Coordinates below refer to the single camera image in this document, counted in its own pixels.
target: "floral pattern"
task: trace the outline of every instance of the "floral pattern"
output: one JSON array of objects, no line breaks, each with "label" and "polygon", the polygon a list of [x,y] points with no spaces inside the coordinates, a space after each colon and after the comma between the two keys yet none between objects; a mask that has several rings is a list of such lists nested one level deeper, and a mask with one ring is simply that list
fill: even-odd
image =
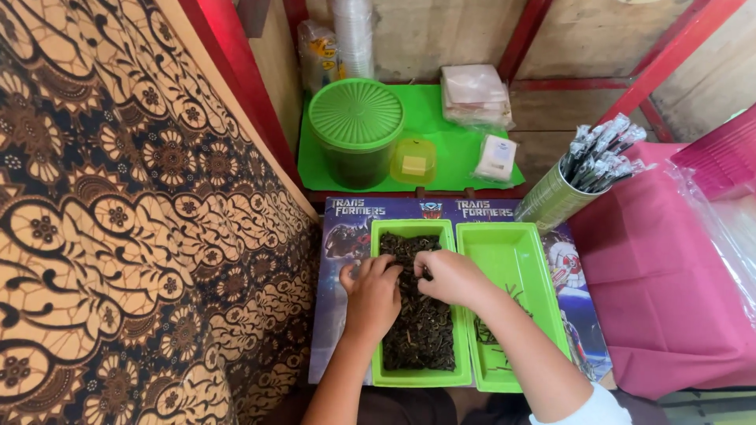
[{"label": "floral pattern", "polygon": [[151,0],[0,4],[0,425],[255,423],[291,390],[319,227],[252,131]]}]

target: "robot illustration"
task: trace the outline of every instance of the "robot illustration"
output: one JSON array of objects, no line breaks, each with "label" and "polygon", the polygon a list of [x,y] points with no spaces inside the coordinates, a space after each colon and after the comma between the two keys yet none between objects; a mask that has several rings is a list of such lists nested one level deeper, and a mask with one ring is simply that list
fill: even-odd
[{"label": "robot illustration", "polygon": [[589,380],[596,382],[596,370],[588,361],[585,351],[583,351],[583,344],[580,342],[578,330],[567,320],[567,315],[563,310],[562,324],[564,325],[565,333],[568,335],[567,343],[569,344],[570,355],[572,355],[572,363],[575,363],[575,366],[578,366],[580,372],[583,372]]},{"label": "robot illustration", "polygon": [[585,286],[585,274],[580,263],[578,251],[569,239],[558,232],[551,232],[544,237],[551,280],[558,294],[562,288],[580,288]]},{"label": "robot illustration", "polygon": [[435,202],[425,202],[420,204],[424,219],[440,219],[443,213],[442,207],[443,204]]},{"label": "robot illustration", "polygon": [[337,225],[326,237],[324,248],[326,258],[342,258],[348,255],[356,259],[370,256],[370,224],[374,217],[368,217],[364,225]]}]

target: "clear plastic wrap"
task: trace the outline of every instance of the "clear plastic wrap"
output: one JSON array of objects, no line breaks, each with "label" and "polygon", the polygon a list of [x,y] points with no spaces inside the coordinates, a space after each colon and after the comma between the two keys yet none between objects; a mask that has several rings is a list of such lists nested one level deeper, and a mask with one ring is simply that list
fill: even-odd
[{"label": "clear plastic wrap", "polygon": [[693,180],[694,170],[668,162],[666,173],[711,238],[756,330],[756,185],[744,185],[746,194],[737,199],[710,201]]},{"label": "clear plastic wrap", "polygon": [[345,77],[373,79],[373,2],[330,0],[330,8]]},{"label": "clear plastic wrap", "polygon": [[507,85],[492,65],[442,67],[442,74],[444,119],[483,132],[514,128]]},{"label": "clear plastic wrap", "polygon": [[515,163],[517,143],[495,135],[485,135],[480,146],[480,160],[472,177],[509,183]]},{"label": "clear plastic wrap", "polygon": [[340,79],[336,34],[313,20],[304,20],[297,27],[302,84],[313,95]]}]

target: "cylindrical can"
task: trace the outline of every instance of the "cylindrical can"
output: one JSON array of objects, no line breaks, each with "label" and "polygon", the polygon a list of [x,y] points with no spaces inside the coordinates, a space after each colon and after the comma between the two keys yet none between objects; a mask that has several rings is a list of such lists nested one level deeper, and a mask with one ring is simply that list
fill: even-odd
[{"label": "cylindrical can", "polygon": [[551,167],[515,209],[515,221],[535,223],[540,234],[552,231],[611,188],[597,194],[573,188],[562,175],[561,162],[562,159],[559,159]]}]

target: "small yellow plastic container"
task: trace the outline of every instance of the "small yellow plastic container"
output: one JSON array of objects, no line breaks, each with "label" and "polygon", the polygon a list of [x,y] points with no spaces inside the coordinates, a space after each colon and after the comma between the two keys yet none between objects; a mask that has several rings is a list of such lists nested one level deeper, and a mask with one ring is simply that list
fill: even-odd
[{"label": "small yellow plastic container", "polygon": [[389,173],[401,183],[427,185],[433,182],[436,173],[435,145],[418,135],[402,135],[394,149]]}]

